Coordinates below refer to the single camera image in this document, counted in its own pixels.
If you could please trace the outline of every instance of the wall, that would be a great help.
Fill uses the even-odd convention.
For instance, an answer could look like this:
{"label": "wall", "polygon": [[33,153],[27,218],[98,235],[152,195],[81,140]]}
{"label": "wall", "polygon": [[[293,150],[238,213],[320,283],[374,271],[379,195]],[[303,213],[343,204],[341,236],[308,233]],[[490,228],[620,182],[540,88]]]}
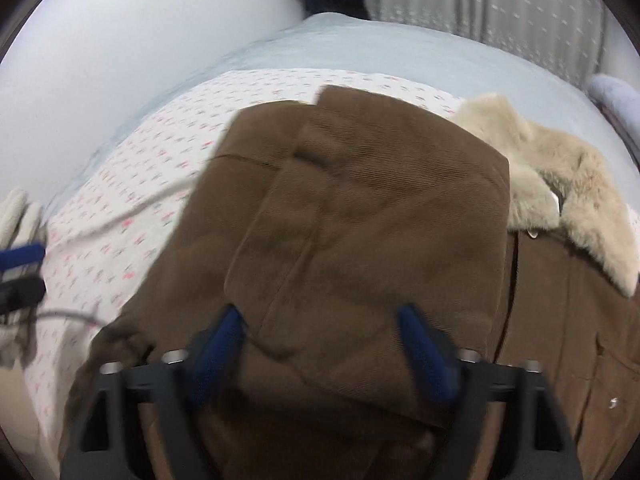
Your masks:
{"label": "wall", "polygon": [[297,0],[44,0],[0,64],[0,200],[47,202],[122,118],[301,20]]}
{"label": "wall", "polygon": [[606,27],[601,72],[628,82],[640,92],[640,54],[610,12]]}

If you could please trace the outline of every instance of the blue gripper pad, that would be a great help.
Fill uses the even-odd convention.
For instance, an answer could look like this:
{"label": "blue gripper pad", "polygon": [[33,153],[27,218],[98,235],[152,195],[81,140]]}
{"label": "blue gripper pad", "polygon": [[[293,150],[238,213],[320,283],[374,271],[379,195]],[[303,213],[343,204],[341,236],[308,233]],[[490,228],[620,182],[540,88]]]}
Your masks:
{"label": "blue gripper pad", "polygon": [[462,369],[453,341],[434,329],[412,304],[398,308],[398,328],[420,396],[431,402],[454,403],[460,394]]}
{"label": "blue gripper pad", "polygon": [[23,265],[36,264],[44,260],[45,248],[41,244],[25,245],[17,249],[0,251],[0,272],[20,267]]}
{"label": "blue gripper pad", "polygon": [[195,337],[184,368],[184,395],[191,408],[219,394],[243,341],[242,317],[234,306],[227,307],[217,326]]}

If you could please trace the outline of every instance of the white bedsheet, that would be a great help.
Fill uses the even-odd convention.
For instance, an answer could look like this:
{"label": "white bedsheet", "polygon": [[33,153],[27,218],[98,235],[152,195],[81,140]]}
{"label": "white bedsheet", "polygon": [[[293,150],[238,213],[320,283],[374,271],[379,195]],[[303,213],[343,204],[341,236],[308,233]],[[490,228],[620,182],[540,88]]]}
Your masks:
{"label": "white bedsheet", "polygon": [[[162,249],[195,177],[236,112],[261,102],[314,102],[327,84],[387,94],[442,116],[462,101],[394,76],[342,70],[228,72],[196,86],[148,117],[50,219],[42,267],[48,293],[40,311],[113,320]],[[97,331],[76,320],[43,319],[36,326],[38,353],[25,378],[54,448],[69,388]]]}

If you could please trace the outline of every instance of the coat pocket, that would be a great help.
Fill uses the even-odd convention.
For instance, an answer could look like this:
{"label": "coat pocket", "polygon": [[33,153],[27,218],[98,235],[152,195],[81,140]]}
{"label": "coat pocket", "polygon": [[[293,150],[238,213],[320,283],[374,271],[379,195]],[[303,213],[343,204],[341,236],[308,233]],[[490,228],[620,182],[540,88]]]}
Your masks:
{"label": "coat pocket", "polygon": [[639,369],[600,348],[577,435],[584,480],[608,480],[640,431]]}

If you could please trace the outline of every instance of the light blue blanket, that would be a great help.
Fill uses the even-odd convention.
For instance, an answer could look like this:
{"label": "light blue blanket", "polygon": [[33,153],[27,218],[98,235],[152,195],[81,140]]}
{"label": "light blue blanket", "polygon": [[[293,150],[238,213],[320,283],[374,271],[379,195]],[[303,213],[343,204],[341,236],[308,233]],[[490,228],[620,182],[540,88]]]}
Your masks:
{"label": "light blue blanket", "polygon": [[145,116],[174,96],[228,70],[259,68],[377,72],[428,84],[463,98],[486,92],[504,94],[526,118],[560,128],[596,146],[606,157],[625,201],[640,211],[640,173],[615,131],[578,89],[528,61],[475,41],[411,25],[318,14],[271,40],[226,56],[157,96],[133,116],[122,118],[116,136],[54,199],[49,212],[68,200]]}

